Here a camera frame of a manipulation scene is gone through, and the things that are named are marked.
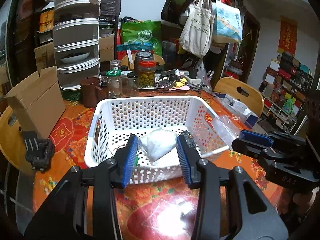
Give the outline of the clear bag with shuttlecock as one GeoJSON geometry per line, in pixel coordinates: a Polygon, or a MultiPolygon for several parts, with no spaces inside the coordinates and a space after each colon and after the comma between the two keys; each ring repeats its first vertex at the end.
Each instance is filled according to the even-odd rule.
{"type": "Polygon", "coordinates": [[[218,134],[221,140],[232,151],[232,142],[239,137],[240,129],[238,129],[231,119],[226,115],[220,115],[212,120],[214,131],[218,134]]]}

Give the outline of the left yellow wooden chair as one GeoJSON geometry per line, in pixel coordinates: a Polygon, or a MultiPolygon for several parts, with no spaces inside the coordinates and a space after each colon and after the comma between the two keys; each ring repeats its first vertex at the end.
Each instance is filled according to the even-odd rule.
{"type": "Polygon", "coordinates": [[[10,106],[1,115],[1,152],[11,165],[25,174],[33,170],[25,159],[26,147],[23,141],[21,126],[10,106]]]}

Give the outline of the white cloth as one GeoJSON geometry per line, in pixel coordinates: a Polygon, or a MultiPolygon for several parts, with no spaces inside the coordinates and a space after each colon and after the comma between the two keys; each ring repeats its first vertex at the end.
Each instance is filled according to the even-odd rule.
{"type": "Polygon", "coordinates": [[[170,167],[179,165],[177,138],[181,131],[158,128],[147,132],[138,141],[138,167],[170,167]]]}

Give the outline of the yellow wooden chair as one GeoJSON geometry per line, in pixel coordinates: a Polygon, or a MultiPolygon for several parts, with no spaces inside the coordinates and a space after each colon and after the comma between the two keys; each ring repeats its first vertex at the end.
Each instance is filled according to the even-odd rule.
{"type": "Polygon", "coordinates": [[[1,152],[11,165],[25,174],[33,170],[25,159],[26,147],[23,141],[21,126],[10,106],[1,115],[1,152]]]}
{"type": "Polygon", "coordinates": [[[264,98],[260,92],[238,79],[223,77],[215,85],[214,91],[240,100],[258,117],[263,112],[264,98]]]}

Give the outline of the brown plastic mug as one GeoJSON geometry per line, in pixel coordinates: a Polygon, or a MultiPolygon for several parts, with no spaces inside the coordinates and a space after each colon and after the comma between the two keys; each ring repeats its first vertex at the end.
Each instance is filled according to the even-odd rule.
{"type": "Polygon", "coordinates": [[[87,77],[80,81],[82,101],[86,108],[95,108],[103,99],[103,90],[99,85],[98,77],[87,77]]]}

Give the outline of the green lid glass jar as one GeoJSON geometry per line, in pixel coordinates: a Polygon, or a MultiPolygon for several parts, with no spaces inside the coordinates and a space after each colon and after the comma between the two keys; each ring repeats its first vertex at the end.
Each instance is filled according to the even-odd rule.
{"type": "Polygon", "coordinates": [[[107,75],[108,98],[115,99],[122,96],[122,80],[120,70],[109,70],[107,75]]]}

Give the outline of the red lid pickle jar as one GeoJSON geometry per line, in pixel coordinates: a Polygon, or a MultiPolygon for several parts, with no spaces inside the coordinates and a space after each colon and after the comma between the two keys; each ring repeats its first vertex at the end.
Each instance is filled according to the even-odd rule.
{"type": "Polygon", "coordinates": [[[155,86],[155,61],[141,60],[138,66],[138,81],[139,86],[142,88],[150,88],[155,86]]]}

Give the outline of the right yellow wooden chair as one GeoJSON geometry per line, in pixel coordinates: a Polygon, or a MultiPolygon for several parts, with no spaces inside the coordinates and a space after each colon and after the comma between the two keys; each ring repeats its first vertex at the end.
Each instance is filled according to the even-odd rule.
{"type": "Polygon", "coordinates": [[[214,91],[240,100],[258,117],[263,112],[264,98],[260,92],[238,79],[223,77],[215,85],[214,91]]]}

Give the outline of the red wall scroll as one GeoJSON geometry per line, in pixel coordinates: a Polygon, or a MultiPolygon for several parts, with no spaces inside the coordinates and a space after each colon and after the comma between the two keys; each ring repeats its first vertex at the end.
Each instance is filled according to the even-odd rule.
{"type": "Polygon", "coordinates": [[[280,37],[278,43],[278,53],[287,52],[295,55],[297,45],[297,21],[281,16],[280,17],[280,37]]]}

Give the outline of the grey white tiered rack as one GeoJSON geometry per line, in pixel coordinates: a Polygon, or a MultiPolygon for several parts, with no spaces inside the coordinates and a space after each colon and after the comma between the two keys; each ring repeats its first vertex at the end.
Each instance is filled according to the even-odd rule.
{"type": "Polygon", "coordinates": [[[55,0],[53,49],[61,90],[79,90],[81,80],[100,76],[101,0],[55,0]]]}

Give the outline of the white pink towel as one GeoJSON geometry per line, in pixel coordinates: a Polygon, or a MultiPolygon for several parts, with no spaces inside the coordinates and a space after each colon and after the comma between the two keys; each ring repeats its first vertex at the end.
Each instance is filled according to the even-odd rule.
{"type": "Polygon", "coordinates": [[[192,134],[189,131],[182,131],[181,135],[184,136],[184,139],[185,139],[185,142],[187,143],[187,145],[190,148],[196,150],[197,146],[196,146],[196,143],[193,139],[192,134]]]}

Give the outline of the red floral tablecloth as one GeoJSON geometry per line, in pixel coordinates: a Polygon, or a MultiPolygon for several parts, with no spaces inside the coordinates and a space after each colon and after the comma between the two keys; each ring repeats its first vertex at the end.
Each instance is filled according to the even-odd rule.
{"type": "MultiPolygon", "coordinates": [[[[36,211],[63,175],[73,166],[84,166],[84,154],[94,109],[65,101],[66,110],[50,138],[55,144],[52,166],[34,179],[33,210],[36,211]]],[[[276,205],[282,188],[268,182],[257,162],[235,152],[212,159],[219,167],[242,166],[269,201],[276,205]]],[[[194,225],[198,190],[190,190],[182,178],[151,184],[129,185],[116,191],[117,213],[124,239],[189,239],[194,225]]]]}

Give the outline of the black lid glass jar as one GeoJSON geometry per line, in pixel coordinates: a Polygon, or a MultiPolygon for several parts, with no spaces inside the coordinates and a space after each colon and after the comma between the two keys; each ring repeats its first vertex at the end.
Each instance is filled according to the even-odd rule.
{"type": "Polygon", "coordinates": [[[135,97],[139,92],[138,75],[134,72],[127,74],[127,94],[130,97],[135,97]]]}

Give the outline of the green foil pouch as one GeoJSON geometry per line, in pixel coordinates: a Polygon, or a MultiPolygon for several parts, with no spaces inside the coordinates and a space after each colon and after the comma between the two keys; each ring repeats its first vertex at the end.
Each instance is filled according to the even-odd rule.
{"type": "Polygon", "coordinates": [[[136,167],[136,166],[137,166],[138,161],[139,161],[139,156],[138,156],[138,155],[136,155],[136,156],[135,156],[134,167],[136,167]]]}

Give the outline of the blue printed tote bag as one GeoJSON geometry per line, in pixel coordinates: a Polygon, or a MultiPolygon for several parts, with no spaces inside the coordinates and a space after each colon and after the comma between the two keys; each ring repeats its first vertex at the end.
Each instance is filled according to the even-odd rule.
{"type": "Polygon", "coordinates": [[[240,10],[216,0],[212,3],[215,13],[213,40],[217,43],[238,43],[242,41],[240,10]]]}

